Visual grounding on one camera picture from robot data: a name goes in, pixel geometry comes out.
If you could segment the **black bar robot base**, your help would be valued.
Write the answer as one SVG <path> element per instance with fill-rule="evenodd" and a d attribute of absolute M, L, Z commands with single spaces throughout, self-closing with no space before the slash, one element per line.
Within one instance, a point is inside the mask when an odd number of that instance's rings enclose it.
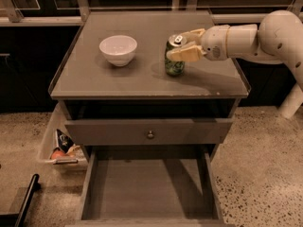
<path fill-rule="evenodd" d="M 24 227 L 27 211 L 29 209 L 33 195 L 41 188 L 39 179 L 40 175 L 37 173 L 31 177 L 18 213 L 0 215 L 0 227 Z"/>

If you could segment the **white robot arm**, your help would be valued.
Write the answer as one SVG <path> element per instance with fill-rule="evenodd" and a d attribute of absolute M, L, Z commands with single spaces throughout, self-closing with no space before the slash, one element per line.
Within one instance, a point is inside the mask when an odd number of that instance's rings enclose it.
<path fill-rule="evenodd" d="M 224 61 L 229 58 L 260 63 L 283 63 L 295 85 L 279 107 L 286 118 L 303 104 L 303 24 L 288 10 L 266 15 L 260 24 L 213 26 L 176 35 L 176 46 L 166 53 L 171 61 Z"/>

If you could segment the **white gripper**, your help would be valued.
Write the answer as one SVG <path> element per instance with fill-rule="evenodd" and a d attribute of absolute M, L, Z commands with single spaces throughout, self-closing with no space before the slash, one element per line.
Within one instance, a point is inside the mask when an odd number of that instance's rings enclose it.
<path fill-rule="evenodd" d="M 229 28 L 229 25 L 223 25 L 183 32 L 181 36 L 185 45 L 168 51 L 167 58 L 171 61 L 194 62 L 205 56 L 211 61 L 224 61 L 227 59 L 226 40 Z"/>

